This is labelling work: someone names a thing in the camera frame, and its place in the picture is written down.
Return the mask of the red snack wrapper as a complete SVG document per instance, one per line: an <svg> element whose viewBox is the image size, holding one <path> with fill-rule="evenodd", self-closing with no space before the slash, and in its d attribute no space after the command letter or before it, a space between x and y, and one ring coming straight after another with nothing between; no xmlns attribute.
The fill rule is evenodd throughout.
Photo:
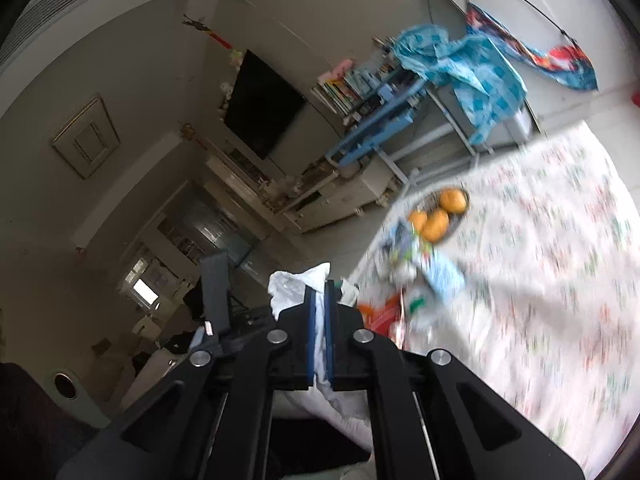
<svg viewBox="0 0 640 480"><path fill-rule="evenodd" d="M390 296L382 307L370 304L357 304L364 327L373 333L382 335L393 341L399 349L404 348L406 336L405 310L401 293Z"/></svg>

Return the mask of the blue green juice carton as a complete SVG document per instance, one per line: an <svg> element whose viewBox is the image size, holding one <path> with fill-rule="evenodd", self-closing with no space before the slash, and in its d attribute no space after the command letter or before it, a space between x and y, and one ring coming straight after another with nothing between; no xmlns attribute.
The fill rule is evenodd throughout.
<svg viewBox="0 0 640 480"><path fill-rule="evenodd" d="M395 224L383 248L390 264L390 282L394 285L408 285L421 275L442 304L451 304L465 289L464 275L456 264L422 240L408 221Z"/></svg>

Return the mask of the orange mango left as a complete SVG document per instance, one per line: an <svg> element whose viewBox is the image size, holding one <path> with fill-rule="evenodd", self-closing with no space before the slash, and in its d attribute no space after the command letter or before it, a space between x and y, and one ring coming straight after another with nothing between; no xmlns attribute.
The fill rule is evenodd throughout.
<svg viewBox="0 0 640 480"><path fill-rule="evenodd" d="M428 214L423 210L413 210L408 215L408 222L416 233L420 233L424 229L427 220Z"/></svg>

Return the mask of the orange mango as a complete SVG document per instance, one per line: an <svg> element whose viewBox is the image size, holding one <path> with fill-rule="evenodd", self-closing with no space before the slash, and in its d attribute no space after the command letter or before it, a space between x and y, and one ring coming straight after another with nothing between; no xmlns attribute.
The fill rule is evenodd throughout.
<svg viewBox="0 0 640 480"><path fill-rule="evenodd" d="M445 188L439 193L439 206L448 214L464 214L468 205L468 196L461 188Z"/></svg>
<svg viewBox="0 0 640 480"><path fill-rule="evenodd" d="M413 210L408 215L408 222L416 233L420 233L424 229L427 220L428 214L423 210Z"/></svg>
<svg viewBox="0 0 640 480"><path fill-rule="evenodd" d="M428 216L426 225L421 231L421 236L430 243L437 243L445 236L448 228L448 212L442 208L437 208Z"/></svg>

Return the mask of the orange mango middle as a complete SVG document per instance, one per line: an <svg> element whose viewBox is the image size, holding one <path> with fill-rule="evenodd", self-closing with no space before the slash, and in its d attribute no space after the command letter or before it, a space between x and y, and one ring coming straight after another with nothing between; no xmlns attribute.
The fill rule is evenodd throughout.
<svg viewBox="0 0 640 480"><path fill-rule="evenodd" d="M430 243L437 243L445 236L448 228L448 212L442 208L437 208L428 216L426 225L421 231L421 236Z"/></svg>

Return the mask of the cream tv cabinet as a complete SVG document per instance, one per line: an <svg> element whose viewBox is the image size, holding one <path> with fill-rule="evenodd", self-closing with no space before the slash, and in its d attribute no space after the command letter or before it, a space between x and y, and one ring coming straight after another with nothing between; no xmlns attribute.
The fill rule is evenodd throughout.
<svg viewBox="0 0 640 480"><path fill-rule="evenodd" d="M354 165L350 174L322 159L302 176L280 180L253 178L219 150L209 153L206 166L213 174L203 178L203 186L215 200L256 214L278 232L308 232L360 216L370 203L386 206L386 192L394 186L393 171L378 156Z"/></svg>

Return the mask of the woven fruit basket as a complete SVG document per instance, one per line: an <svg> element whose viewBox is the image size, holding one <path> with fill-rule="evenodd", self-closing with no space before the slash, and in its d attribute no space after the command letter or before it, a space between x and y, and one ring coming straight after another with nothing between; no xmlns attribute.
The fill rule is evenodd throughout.
<svg viewBox="0 0 640 480"><path fill-rule="evenodd" d="M460 226L469 206L470 196L463 188L441 188L421 198L407 220L422 240L436 245Z"/></svg>

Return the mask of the orange mango right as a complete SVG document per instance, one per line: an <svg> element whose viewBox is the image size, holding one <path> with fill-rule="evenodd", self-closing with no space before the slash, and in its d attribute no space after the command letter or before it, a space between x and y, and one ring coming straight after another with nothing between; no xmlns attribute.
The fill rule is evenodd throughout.
<svg viewBox="0 0 640 480"><path fill-rule="evenodd" d="M439 206L448 214L464 214L468 205L468 196L461 188L445 188L439 193Z"/></svg>

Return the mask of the floral tablecloth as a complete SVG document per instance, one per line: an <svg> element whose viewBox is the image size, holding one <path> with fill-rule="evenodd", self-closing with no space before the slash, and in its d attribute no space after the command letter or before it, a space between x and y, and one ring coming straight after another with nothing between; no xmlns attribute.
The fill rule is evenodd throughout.
<svg viewBox="0 0 640 480"><path fill-rule="evenodd" d="M465 289L405 346L449 350L582 467L619 477L639 417L639 214L577 124L449 178L470 206L438 250Z"/></svg>

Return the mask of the blue study desk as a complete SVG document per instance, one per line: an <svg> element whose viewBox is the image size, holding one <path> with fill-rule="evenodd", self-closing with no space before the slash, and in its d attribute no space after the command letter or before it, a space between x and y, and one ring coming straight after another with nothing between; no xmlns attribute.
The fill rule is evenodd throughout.
<svg viewBox="0 0 640 480"><path fill-rule="evenodd" d="M404 84L389 101L362 118L339 144L330 148L326 161L336 169L343 169L375 154L405 186L434 181L455 169L476 168L480 152L472 147L460 122L438 95L437 87L405 70L397 73L404 77ZM428 167L408 171L400 168L402 160L450 134L463 145L463 155Z"/></svg>

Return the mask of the row of books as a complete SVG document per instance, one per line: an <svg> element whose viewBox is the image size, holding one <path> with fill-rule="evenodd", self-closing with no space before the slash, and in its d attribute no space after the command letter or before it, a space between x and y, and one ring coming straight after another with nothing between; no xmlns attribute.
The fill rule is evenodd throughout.
<svg viewBox="0 0 640 480"><path fill-rule="evenodd" d="M397 70L398 63L387 56L363 63L346 58L321 74L310 93L332 113L347 117L387 84Z"/></svg>

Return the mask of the blue checkered cloth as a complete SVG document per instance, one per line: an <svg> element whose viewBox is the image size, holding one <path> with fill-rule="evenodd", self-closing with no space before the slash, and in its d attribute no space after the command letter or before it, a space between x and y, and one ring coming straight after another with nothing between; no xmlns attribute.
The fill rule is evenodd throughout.
<svg viewBox="0 0 640 480"><path fill-rule="evenodd" d="M437 87L450 85L474 128L472 145L485 143L492 128L525 103L525 82L485 36L452 40L442 26L418 25L400 33L393 52L406 70Z"/></svg>

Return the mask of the white balcony cabinet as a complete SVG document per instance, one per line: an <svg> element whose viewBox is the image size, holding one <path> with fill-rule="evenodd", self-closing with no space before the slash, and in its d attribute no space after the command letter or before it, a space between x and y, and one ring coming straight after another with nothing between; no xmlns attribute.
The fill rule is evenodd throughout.
<svg viewBox="0 0 640 480"><path fill-rule="evenodd" d="M464 14L466 4L472 2L489 13L529 47L547 51L567 39L560 30L573 38L582 50L586 49L565 24L554 15L544 0L450 0ZM558 84L538 70L504 56L518 71L527 88L525 115L540 131L577 122L584 107L597 96L597 91L576 91Z"/></svg>

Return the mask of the black wall television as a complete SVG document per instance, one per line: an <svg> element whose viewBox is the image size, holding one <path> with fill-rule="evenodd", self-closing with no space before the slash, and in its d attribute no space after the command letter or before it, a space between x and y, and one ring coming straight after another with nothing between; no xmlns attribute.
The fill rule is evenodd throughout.
<svg viewBox="0 0 640 480"><path fill-rule="evenodd" d="M233 85L224 124L257 157L264 159L306 103L292 84L247 50Z"/></svg>

